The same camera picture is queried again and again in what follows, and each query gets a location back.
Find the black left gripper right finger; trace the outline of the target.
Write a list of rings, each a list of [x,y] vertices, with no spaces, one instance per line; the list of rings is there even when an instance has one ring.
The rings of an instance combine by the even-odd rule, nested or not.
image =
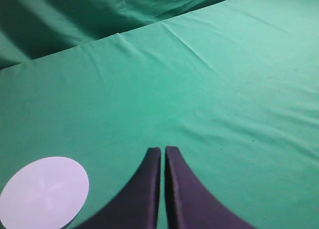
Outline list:
[[[165,148],[164,198],[170,229],[253,229],[200,182],[176,146]]]

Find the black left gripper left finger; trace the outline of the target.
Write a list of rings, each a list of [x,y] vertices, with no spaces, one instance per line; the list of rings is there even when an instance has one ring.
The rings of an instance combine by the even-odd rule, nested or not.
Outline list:
[[[128,183],[78,229],[155,229],[160,202],[161,150],[149,148]]]

